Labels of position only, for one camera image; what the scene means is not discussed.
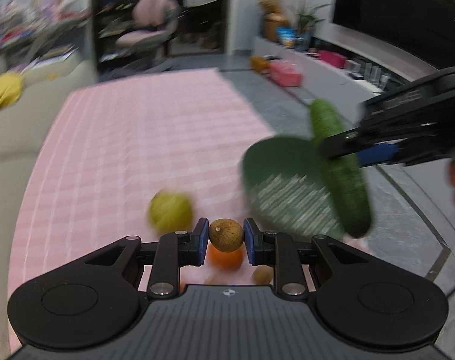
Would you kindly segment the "pink storage box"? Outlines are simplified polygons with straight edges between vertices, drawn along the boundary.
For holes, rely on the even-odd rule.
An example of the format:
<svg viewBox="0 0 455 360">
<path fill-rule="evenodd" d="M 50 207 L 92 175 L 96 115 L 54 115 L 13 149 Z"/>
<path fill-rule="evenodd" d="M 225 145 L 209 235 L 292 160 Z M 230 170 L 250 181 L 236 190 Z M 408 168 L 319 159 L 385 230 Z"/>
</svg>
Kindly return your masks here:
<svg viewBox="0 0 455 360">
<path fill-rule="evenodd" d="M 299 87 L 303 82 L 303 74 L 297 65 L 287 60 L 272 61 L 269 75 L 281 87 Z"/>
</svg>

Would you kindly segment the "yellow-green pear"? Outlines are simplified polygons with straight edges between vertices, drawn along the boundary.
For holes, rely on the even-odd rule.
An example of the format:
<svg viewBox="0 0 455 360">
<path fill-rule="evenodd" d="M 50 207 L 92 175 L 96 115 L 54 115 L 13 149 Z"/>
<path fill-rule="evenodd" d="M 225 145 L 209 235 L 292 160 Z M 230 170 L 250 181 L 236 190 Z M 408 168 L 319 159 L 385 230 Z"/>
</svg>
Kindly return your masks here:
<svg viewBox="0 0 455 360">
<path fill-rule="evenodd" d="M 193 224 L 192 200 L 185 193 L 162 189 L 149 202 L 147 219 L 159 236 L 189 231 Z"/>
</svg>

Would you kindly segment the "yellow cushion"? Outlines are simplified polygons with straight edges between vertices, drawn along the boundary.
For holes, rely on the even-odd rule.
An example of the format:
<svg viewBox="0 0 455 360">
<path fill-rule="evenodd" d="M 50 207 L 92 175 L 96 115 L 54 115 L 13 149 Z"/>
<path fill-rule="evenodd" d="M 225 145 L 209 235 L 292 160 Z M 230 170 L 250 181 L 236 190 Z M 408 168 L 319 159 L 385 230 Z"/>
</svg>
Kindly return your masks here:
<svg viewBox="0 0 455 360">
<path fill-rule="evenodd" d="M 0 110 L 14 105 L 22 96 L 23 76 L 15 72 L 0 75 Z"/>
</svg>

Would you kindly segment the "cluttered desk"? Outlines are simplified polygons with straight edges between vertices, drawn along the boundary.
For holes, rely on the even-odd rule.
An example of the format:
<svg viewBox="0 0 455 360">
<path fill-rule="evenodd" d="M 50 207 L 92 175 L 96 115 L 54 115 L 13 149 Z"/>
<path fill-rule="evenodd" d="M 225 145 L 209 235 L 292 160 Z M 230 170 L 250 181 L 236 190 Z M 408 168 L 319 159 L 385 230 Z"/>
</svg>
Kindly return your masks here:
<svg viewBox="0 0 455 360">
<path fill-rule="evenodd" d="M 91 10 L 77 0 L 9 0 L 0 3 L 0 71 L 25 67 L 65 33 L 87 24 Z"/>
</svg>

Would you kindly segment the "pink checkered tablecloth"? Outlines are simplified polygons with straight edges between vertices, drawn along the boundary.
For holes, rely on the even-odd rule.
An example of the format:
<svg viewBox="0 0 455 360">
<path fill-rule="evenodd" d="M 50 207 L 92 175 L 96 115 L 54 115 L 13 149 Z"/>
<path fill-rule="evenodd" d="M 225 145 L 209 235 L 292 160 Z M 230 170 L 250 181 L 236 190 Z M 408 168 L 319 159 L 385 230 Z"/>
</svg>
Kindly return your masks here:
<svg viewBox="0 0 455 360">
<path fill-rule="evenodd" d="M 186 193 L 196 217 L 248 216 L 240 161 L 274 130 L 215 68 L 135 76 L 68 96 L 17 217 L 8 289 L 119 238 L 157 237 L 149 202 Z"/>
</svg>

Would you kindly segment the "green cucumber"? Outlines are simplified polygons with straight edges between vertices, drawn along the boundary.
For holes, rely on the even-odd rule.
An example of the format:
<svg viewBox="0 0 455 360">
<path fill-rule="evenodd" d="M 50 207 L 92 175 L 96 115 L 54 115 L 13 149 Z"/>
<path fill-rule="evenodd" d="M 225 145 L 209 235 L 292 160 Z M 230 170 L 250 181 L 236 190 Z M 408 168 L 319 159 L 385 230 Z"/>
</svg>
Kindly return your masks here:
<svg viewBox="0 0 455 360">
<path fill-rule="evenodd" d="M 329 101 L 317 98 L 309 109 L 317 147 L 324 139 L 345 131 L 341 116 Z M 372 225 L 372 211 L 357 157 L 349 154 L 331 160 L 319 155 L 318 164 L 342 228 L 353 238 L 364 237 Z"/>
</svg>

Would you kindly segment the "small brown longan fruit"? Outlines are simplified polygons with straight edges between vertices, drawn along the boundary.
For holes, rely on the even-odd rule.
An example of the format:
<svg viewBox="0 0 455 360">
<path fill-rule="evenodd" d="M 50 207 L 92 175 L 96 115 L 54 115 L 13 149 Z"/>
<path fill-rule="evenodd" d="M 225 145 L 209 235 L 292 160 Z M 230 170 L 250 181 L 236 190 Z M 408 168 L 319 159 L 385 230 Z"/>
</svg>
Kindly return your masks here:
<svg viewBox="0 0 455 360">
<path fill-rule="evenodd" d="M 232 219 L 217 219 L 209 225 L 209 240 L 217 250 L 231 253 L 242 246 L 244 231 Z"/>
</svg>

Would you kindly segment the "pink office chair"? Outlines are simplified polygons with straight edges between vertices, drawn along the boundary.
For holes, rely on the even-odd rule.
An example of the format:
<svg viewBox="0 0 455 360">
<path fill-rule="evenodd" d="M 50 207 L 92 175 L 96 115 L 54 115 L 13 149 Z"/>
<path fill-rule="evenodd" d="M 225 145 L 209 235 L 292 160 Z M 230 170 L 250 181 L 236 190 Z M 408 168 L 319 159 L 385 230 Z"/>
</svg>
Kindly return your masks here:
<svg viewBox="0 0 455 360">
<path fill-rule="evenodd" d="M 180 6 L 176 0 L 140 0 L 131 17 L 133 29 L 115 42 L 118 49 L 134 54 L 161 50 L 169 55 L 170 41 L 178 28 Z"/>
</svg>

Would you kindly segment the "beige sofa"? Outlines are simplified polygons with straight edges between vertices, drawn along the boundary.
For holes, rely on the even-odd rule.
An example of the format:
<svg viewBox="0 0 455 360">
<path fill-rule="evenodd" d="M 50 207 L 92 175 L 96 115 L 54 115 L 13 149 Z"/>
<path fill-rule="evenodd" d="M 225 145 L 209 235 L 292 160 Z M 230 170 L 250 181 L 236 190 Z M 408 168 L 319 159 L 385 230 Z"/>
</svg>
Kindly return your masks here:
<svg viewBox="0 0 455 360">
<path fill-rule="evenodd" d="M 94 64 L 70 57 L 45 77 L 25 79 L 20 99 L 0 111 L 0 359 L 10 355 L 6 312 L 9 258 L 17 215 L 41 146 L 68 95 L 97 83 Z"/>
</svg>

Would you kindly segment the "magenta box on shelf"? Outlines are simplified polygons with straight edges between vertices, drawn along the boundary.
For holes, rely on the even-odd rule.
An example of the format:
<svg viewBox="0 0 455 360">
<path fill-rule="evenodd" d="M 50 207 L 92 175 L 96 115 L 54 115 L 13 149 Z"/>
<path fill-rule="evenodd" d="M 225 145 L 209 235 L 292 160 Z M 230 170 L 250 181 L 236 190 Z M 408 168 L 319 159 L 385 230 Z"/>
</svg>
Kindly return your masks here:
<svg viewBox="0 0 455 360">
<path fill-rule="evenodd" d="M 346 57 L 344 55 L 340 55 L 329 50 L 320 50 L 318 59 L 335 68 L 345 68 Z"/>
</svg>

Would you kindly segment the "green colander bowl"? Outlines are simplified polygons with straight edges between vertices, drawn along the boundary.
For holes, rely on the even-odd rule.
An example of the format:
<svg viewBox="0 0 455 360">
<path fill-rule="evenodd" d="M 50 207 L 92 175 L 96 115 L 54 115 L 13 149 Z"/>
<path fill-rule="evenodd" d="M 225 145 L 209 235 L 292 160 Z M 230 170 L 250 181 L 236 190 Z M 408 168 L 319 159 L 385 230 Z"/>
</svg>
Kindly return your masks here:
<svg viewBox="0 0 455 360">
<path fill-rule="evenodd" d="M 240 171 L 250 213 L 263 230 L 299 240 L 345 236 L 312 141 L 287 135 L 258 141 L 244 153 Z"/>
</svg>

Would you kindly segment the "yellow storage box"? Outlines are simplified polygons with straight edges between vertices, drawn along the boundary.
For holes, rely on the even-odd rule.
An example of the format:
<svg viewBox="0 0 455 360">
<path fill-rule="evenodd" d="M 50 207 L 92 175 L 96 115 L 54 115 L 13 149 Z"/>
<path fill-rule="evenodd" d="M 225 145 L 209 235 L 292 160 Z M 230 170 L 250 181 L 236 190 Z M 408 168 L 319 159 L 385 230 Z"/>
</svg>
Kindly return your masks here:
<svg viewBox="0 0 455 360">
<path fill-rule="evenodd" d="M 262 56 L 250 56 L 250 67 L 255 72 L 265 75 L 270 72 L 270 61 Z"/>
</svg>

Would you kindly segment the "large orange mandarin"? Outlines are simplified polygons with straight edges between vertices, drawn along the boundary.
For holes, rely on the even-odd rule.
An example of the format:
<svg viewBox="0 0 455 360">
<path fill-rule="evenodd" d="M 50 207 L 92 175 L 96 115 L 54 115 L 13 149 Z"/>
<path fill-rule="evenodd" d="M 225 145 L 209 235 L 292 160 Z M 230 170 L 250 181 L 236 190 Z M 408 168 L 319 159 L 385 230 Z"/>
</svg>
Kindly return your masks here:
<svg viewBox="0 0 455 360">
<path fill-rule="evenodd" d="M 243 264 L 244 257 L 245 254 L 242 251 L 242 248 L 226 253 L 216 249 L 212 244 L 209 244 L 207 250 L 209 263 L 226 272 L 238 271 Z"/>
</svg>

